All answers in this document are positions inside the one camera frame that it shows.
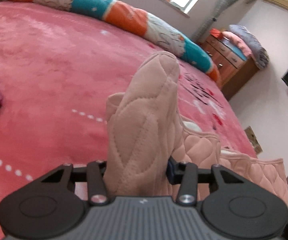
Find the wall socket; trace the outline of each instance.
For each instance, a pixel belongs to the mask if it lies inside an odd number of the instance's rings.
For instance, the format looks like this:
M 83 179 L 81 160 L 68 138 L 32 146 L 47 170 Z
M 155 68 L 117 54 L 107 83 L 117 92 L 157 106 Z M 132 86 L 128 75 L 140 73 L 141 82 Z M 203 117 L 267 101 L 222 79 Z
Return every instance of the wall socket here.
M 256 138 L 252 128 L 249 126 L 244 131 L 245 131 L 248 139 L 250 140 L 250 143 L 252 144 L 256 154 L 258 155 L 261 152 L 263 152 L 262 147 L 260 146 L 259 142 L 257 141 L 257 138 Z

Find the ribbed gray grip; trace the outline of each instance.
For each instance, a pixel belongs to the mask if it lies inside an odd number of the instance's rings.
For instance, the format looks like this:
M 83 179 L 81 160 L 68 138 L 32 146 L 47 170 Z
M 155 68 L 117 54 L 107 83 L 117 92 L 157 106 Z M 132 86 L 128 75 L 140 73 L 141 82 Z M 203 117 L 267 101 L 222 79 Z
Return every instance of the ribbed gray grip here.
M 11 236 L 5 240 L 18 240 Z M 228 240 L 211 231 L 195 208 L 171 197 L 117 197 L 93 207 L 81 224 L 52 240 Z

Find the curtain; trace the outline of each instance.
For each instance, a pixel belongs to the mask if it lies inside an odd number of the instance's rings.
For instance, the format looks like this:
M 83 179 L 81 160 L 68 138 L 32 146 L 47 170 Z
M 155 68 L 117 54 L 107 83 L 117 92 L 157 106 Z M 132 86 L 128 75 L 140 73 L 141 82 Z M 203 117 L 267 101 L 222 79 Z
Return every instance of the curtain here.
M 194 33 L 193 41 L 197 41 L 211 27 L 213 22 L 217 21 L 217 18 L 220 16 L 220 14 L 228 7 L 233 5 L 236 1 L 238 0 L 219 0 L 210 18 L 207 19 L 203 25 Z

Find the pink blanket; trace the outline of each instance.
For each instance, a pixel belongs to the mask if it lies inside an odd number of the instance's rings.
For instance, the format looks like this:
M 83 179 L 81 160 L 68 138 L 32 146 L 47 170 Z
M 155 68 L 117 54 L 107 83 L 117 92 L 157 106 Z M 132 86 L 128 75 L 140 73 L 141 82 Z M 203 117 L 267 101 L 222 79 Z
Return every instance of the pink blanket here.
M 246 43 L 237 35 L 231 32 L 222 32 L 225 38 L 228 38 L 235 46 L 237 46 L 244 54 L 245 57 L 254 57 L 251 49 Z
M 64 162 L 106 159 L 107 97 L 159 47 L 98 20 L 0 3 L 0 200 Z M 255 157 L 216 84 L 180 61 L 180 113 Z

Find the wooden dresser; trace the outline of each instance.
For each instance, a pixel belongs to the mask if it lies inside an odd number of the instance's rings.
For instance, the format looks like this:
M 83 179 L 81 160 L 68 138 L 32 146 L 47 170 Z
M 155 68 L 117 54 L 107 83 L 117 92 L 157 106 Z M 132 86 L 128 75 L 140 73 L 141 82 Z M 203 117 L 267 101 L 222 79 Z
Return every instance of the wooden dresser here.
M 259 70 L 252 58 L 247 59 L 236 46 L 223 38 L 208 36 L 201 48 L 212 58 L 222 77 L 222 93 L 230 100 Z

